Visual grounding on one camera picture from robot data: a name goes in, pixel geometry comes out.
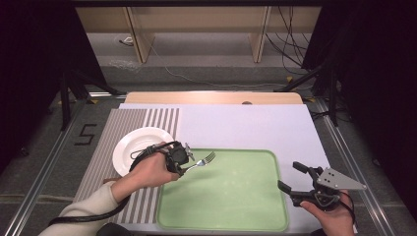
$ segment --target gray carpet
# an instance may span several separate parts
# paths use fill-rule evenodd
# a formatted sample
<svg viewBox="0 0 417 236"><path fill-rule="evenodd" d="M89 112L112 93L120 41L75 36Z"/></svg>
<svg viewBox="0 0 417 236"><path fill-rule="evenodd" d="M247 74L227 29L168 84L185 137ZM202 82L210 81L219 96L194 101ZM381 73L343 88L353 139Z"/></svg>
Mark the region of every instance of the gray carpet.
<svg viewBox="0 0 417 236"><path fill-rule="evenodd" d="M287 83L286 77L290 75L282 68L170 68L172 73L181 74L188 79L199 82L216 84L207 85L190 82L182 77L172 76L163 67L157 68L117 68L103 67L108 84L116 89L133 90L259 90L272 91L279 89ZM308 88L313 82L308 82L301 88ZM239 84L245 87L224 87L225 85ZM277 84L270 86L247 87L260 84ZM101 91L89 87L90 91ZM310 96L308 89L296 89L302 96ZM59 96L51 103L52 114L46 115L42 125L32 137L28 145L30 155L18 156L13 159L7 170L0 176L0 232L5 231L7 222L13 217L19 207L22 195L25 194L46 156L49 155L61 128L61 107ZM89 164L102 129L107 120L110 109L117 108L123 99L101 99L96 104L86 104L77 119L70 134L68 142L56 163L51 176L41 193L22 235L37 235L56 216L60 209L71 202L80 185L81 179ZM306 102L313 111L318 111L317 104ZM378 201L387 213L389 222L393 225L397 235L417 235L417 224L410 216L406 207L393 190L384 171L373 164L372 152L367 148L361 133L355 124L344 120L348 114L338 113L338 129L347 142L353 156L359 163L369 187L377 196ZM90 145L80 146L79 143L88 143L89 137L80 137L81 130L87 125L86 132L92 134ZM347 168L340 158L328 127L323 118L315 121L316 129L328 156L330 165L342 173L348 174ZM364 206L360 196L353 194L356 204L359 235L378 235L377 228Z"/></svg>

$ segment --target fork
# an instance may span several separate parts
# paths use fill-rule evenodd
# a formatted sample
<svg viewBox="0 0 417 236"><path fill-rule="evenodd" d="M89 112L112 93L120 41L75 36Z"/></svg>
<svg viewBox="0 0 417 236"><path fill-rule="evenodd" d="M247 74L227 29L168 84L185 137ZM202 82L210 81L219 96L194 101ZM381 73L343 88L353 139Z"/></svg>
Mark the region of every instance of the fork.
<svg viewBox="0 0 417 236"><path fill-rule="evenodd" d="M184 169L182 169L182 173L184 174L184 173L186 173L187 171L189 171L189 170L191 170L191 169L193 169L193 168L195 168L195 167L198 167L198 166L205 166L205 165L207 165L207 164L209 164L213 159L215 158L215 152L214 151L212 151L208 156L206 156L205 158L203 158L203 159L201 159L201 160L199 160L199 161L197 161L197 163L195 163L194 165L192 165L192 166L190 166L190 167L187 167L187 168L184 168Z"/></svg>

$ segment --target white sleeve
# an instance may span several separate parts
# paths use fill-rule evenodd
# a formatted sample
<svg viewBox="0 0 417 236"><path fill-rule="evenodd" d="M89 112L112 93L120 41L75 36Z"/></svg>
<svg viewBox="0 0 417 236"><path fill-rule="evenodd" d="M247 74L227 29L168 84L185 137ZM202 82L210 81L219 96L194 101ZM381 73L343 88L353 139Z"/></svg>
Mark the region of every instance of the white sleeve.
<svg viewBox="0 0 417 236"><path fill-rule="evenodd" d="M111 193L114 181L102 185L89 198L65 207L59 216L90 216L107 213L115 209L118 204ZM43 230L40 236L95 236L98 229L106 220L86 223L58 223Z"/></svg>

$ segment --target floor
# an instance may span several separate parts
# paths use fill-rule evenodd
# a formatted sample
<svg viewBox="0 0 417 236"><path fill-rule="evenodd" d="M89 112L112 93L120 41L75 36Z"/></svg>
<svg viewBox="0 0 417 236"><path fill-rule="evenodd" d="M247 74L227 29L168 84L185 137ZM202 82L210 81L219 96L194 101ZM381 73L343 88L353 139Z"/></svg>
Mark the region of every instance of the floor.
<svg viewBox="0 0 417 236"><path fill-rule="evenodd" d="M244 33L161 33L153 42L146 64L138 63L135 51L129 45L126 33L94 33L89 35L91 45L110 86L121 90L256 90L279 89L298 74L305 73L295 62L302 61L294 47L285 45L292 60L285 59L266 41L261 63L254 63L248 37ZM308 46L309 35L297 34L300 47ZM276 46L284 43L277 35L269 37ZM310 97L307 82L295 91ZM47 222L69 204L78 190L94 152L100 132L111 108L117 108L123 98L98 98L92 103L72 104L74 124L64 136L61 128L61 104L57 94L50 113L32 136L27 149L29 155L17 156L0 176L0 231L6 232L15 213L25 202L25 195L37 182L39 171L46 164L53 168L46 173L47 181L38 190L35 204L28 207L26 217L16 233L7 235L37 235ZM325 99L306 99L310 110L326 109ZM376 165L373 154L362 139L349 114L340 112L338 127L327 117L315 120L316 129L332 168L351 175L348 160L353 159L359 172L370 187L377 207L387 217L385 223L373 219L368 196L353 194L359 235L417 235L416 221L393 190L384 171ZM88 129L90 137L82 137ZM58 141L65 143L58 147Z"/></svg>

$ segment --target striped cloth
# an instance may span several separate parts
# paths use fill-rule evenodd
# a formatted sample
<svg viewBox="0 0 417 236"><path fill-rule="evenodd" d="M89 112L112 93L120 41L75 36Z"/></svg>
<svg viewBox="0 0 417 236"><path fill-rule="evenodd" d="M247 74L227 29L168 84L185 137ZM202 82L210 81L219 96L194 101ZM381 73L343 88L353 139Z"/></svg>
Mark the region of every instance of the striped cloth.
<svg viewBox="0 0 417 236"><path fill-rule="evenodd" d="M179 108L113 109L110 112L97 148L89 163L74 202L88 198L103 179L119 177L113 167L113 151L130 132L143 127L156 127L176 139ZM156 223L156 204L160 188L145 188L131 196L128 205L109 221L117 223Z"/></svg>

